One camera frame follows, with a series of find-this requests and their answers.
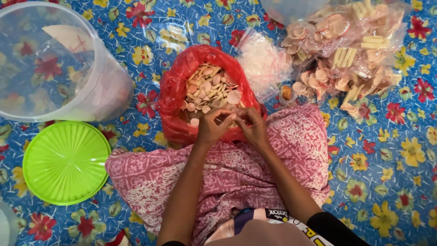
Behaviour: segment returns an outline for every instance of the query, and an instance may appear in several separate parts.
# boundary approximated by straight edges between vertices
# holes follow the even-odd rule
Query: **hand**
[[[215,119],[219,116],[227,116],[221,124],[217,125]],[[199,133],[196,143],[212,146],[228,130],[228,127],[237,117],[232,111],[226,109],[213,109],[200,118]]]
[[[255,108],[240,109],[234,121],[243,130],[247,141],[257,151],[266,150],[266,148],[270,147],[266,121]]]

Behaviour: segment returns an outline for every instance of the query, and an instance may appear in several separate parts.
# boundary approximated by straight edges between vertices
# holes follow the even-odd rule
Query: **person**
[[[225,117],[221,124],[216,123],[218,117]],[[287,211],[256,209],[249,219],[237,221],[249,214],[240,213],[223,223],[205,245],[368,245],[332,214],[322,211],[269,143],[265,120],[254,108],[242,108],[213,109],[201,118],[197,140],[163,212],[157,246],[191,244],[208,151],[232,123],[241,128],[267,164]]]

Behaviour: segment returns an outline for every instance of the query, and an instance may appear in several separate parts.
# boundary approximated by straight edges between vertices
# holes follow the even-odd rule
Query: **small plastic bag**
[[[286,50],[275,46],[263,33],[249,27],[237,51],[237,60],[261,103],[275,97],[279,93],[278,85],[290,79],[293,71],[291,56]]]
[[[200,64],[206,62],[222,67],[239,85],[238,90],[241,92],[241,102],[244,106],[254,107],[261,113],[261,106],[250,89],[238,61],[215,47],[194,45],[188,47],[176,57],[173,66],[163,74],[160,80],[159,113],[164,136],[168,141],[184,146],[193,144],[196,141],[198,127],[188,124],[185,114],[181,113],[180,109],[187,95],[186,84],[188,78],[195,73]],[[229,129],[220,138],[220,140],[227,142],[244,139],[243,132],[239,127]]]

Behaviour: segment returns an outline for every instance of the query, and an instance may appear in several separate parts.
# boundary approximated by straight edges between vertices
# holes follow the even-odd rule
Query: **black sleeve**
[[[309,218],[306,225],[335,246],[369,246],[334,215],[320,212]]]
[[[162,246],[185,246],[185,244],[178,241],[170,241],[170,242],[166,242]]]

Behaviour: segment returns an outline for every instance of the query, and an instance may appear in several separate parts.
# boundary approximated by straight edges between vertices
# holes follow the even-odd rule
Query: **floral tablecloth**
[[[26,0],[0,0],[1,8]],[[48,0],[83,15],[135,79],[135,97],[122,117],[95,123],[114,147],[170,148],[156,113],[159,79],[180,49],[210,44],[235,55],[247,26],[276,39],[283,25],[258,0]],[[408,35],[395,67],[406,77],[379,97],[360,103],[353,120],[337,99],[321,107],[331,155],[331,194],[324,209],[372,245],[437,244],[437,2],[407,0]],[[171,37],[170,32],[181,35]],[[269,112],[277,101],[267,105]],[[156,237],[121,200],[109,180],[91,199],[73,206],[47,204],[28,191],[21,162],[44,127],[0,119],[0,195],[19,218],[17,246],[103,245],[125,230],[133,245]]]

